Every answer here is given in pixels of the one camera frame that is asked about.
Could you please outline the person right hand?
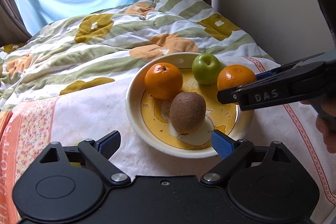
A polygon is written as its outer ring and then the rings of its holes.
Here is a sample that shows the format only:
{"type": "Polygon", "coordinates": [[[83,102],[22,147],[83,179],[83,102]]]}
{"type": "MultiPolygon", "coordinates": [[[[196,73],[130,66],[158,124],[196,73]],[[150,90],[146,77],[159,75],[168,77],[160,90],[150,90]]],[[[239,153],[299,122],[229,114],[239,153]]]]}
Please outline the person right hand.
{"type": "MultiPolygon", "coordinates": [[[[322,109],[327,114],[336,116],[335,100],[325,100],[322,104],[322,109]]],[[[333,131],[330,125],[325,119],[322,119],[320,115],[317,116],[315,123],[318,131],[323,135],[323,141],[326,145],[326,149],[329,153],[335,153],[336,150],[336,137],[335,131],[333,131]]]]}

